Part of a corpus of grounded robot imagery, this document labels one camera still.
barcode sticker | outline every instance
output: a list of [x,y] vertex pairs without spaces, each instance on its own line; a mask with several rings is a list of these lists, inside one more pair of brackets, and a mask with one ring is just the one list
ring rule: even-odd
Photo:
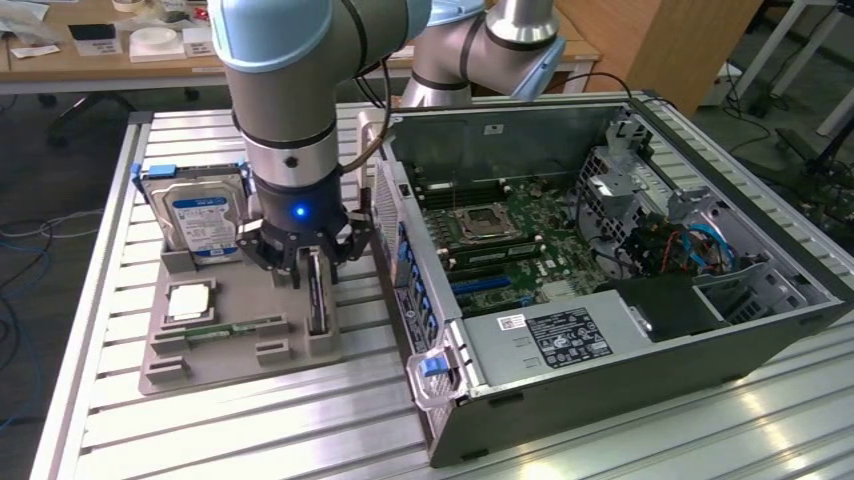
[[501,330],[512,330],[514,328],[524,328],[524,315],[511,315],[510,317],[497,318],[497,326]]

blue hard drive label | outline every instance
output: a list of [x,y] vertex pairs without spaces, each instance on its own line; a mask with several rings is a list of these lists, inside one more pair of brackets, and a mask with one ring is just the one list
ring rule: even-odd
[[200,257],[221,257],[237,251],[237,226],[225,218],[231,206],[224,197],[172,202],[187,248]]

power supply label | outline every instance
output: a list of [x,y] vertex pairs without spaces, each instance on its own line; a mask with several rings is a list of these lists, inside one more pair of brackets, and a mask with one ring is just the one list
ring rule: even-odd
[[543,360],[551,368],[614,353],[584,308],[528,318],[527,324]]

hard drive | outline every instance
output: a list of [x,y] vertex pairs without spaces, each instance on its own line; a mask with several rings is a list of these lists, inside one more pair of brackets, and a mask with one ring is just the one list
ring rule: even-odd
[[248,201],[239,165],[160,165],[143,174],[140,185],[169,251],[189,251],[196,265],[241,259],[236,235]]

blue pcie slot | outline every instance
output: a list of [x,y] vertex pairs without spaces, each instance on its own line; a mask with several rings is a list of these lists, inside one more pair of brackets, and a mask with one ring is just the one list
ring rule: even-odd
[[451,285],[451,291],[453,292],[453,295],[465,295],[467,293],[476,293],[503,288],[510,286],[510,284],[510,277],[504,275],[501,277],[488,278],[476,282],[456,283]]

